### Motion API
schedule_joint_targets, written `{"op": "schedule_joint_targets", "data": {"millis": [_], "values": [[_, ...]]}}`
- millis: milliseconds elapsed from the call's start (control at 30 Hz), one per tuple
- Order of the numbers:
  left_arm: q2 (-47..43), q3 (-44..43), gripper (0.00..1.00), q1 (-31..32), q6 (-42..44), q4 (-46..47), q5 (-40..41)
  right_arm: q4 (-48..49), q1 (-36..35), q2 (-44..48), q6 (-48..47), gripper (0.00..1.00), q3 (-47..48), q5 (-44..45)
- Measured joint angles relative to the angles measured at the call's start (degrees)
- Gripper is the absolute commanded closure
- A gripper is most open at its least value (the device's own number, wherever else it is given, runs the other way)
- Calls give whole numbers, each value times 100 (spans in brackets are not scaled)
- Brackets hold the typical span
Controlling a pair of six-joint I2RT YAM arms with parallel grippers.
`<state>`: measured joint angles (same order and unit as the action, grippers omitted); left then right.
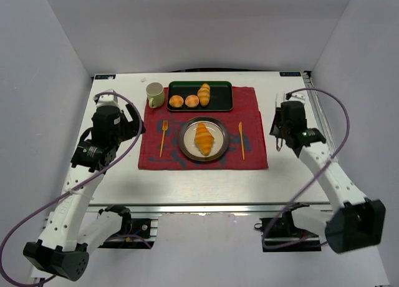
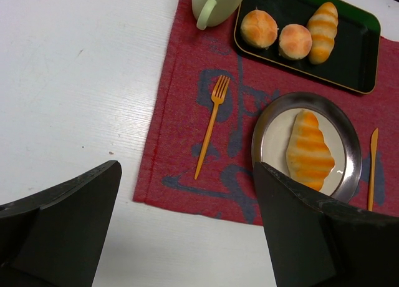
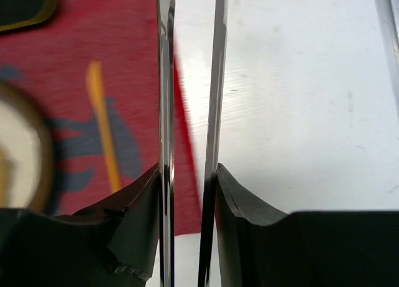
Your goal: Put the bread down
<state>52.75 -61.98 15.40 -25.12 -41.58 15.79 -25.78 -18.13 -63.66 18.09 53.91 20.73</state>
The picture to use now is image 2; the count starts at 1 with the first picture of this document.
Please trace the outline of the large striped croissant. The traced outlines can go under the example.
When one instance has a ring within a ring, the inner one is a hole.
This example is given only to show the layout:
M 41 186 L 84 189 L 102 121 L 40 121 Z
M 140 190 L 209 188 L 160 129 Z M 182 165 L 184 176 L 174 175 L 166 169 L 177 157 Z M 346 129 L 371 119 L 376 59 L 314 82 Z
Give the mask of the large striped croissant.
M 335 167 L 335 160 L 314 113 L 302 109 L 295 117 L 286 150 L 291 179 L 320 191 Z

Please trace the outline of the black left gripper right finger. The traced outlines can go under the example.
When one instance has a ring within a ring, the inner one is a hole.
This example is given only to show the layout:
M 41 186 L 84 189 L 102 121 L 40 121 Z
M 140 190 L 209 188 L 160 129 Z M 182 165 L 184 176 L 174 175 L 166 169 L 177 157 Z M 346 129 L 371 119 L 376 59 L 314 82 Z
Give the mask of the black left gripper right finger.
M 357 208 L 272 166 L 253 169 L 278 286 L 397 286 L 398 218 Z

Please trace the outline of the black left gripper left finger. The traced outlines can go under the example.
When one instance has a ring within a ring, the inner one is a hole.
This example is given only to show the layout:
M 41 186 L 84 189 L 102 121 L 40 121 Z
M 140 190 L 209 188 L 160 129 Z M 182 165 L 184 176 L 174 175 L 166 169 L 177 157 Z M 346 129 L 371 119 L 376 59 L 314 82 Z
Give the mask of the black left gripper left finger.
M 91 286 L 115 205 L 121 164 L 1 205 L 1 286 Z

